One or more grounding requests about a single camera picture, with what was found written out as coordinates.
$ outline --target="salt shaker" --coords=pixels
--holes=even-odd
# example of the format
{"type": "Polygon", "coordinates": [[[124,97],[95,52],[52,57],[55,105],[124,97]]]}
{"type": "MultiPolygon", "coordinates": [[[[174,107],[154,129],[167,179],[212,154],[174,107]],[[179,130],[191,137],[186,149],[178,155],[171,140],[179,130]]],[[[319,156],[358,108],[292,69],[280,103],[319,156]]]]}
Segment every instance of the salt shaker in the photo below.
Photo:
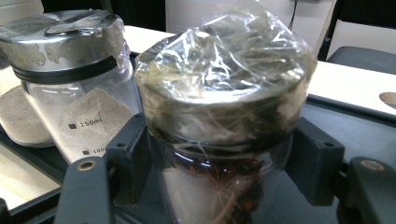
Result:
{"type": "Polygon", "coordinates": [[[103,156],[141,112],[123,22],[103,10],[45,13],[0,27],[24,94],[67,162],[103,156]]]}

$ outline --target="silver lid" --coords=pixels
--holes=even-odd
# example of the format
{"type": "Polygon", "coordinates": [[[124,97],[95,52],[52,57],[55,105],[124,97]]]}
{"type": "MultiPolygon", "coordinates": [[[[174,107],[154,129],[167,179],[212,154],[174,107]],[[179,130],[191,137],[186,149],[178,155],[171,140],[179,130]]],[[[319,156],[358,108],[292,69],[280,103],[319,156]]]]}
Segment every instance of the silver lid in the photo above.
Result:
{"type": "Polygon", "coordinates": [[[125,49],[123,22],[103,10],[46,13],[0,27],[0,46],[14,69],[57,72],[101,62],[125,49]]]}

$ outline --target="shaker lid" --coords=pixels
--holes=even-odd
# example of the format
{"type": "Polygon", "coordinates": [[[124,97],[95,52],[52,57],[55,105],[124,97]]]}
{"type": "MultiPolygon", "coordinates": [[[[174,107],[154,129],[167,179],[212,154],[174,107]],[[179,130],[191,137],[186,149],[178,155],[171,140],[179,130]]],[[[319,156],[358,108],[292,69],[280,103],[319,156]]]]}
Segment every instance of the shaker lid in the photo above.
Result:
{"type": "Polygon", "coordinates": [[[22,80],[58,83],[120,66],[123,22],[104,10],[45,13],[0,27],[0,46],[22,80]]]}

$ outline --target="plastic wrapped lid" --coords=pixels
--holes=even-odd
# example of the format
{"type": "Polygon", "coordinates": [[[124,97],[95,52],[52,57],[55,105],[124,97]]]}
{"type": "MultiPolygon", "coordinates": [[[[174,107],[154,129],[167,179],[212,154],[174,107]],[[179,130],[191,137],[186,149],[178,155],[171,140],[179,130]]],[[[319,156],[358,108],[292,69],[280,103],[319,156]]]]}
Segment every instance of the plastic wrapped lid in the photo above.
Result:
{"type": "Polygon", "coordinates": [[[292,132],[317,60],[272,13],[254,11],[237,8],[138,57],[154,136],[207,154],[271,147],[292,132]]]}
{"type": "Polygon", "coordinates": [[[20,79],[68,82],[123,66],[129,50],[122,30],[120,17],[107,11],[60,11],[0,27],[0,45],[20,79]]]}

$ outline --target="chair backrest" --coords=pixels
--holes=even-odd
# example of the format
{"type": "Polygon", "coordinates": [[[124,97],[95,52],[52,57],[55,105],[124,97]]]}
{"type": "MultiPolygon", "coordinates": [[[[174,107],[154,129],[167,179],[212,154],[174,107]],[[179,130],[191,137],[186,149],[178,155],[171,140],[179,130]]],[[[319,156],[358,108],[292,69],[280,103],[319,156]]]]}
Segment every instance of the chair backrest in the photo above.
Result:
{"type": "Polygon", "coordinates": [[[337,0],[329,28],[318,53],[326,61],[337,21],[396,29],[395,0],[337,0]]]}

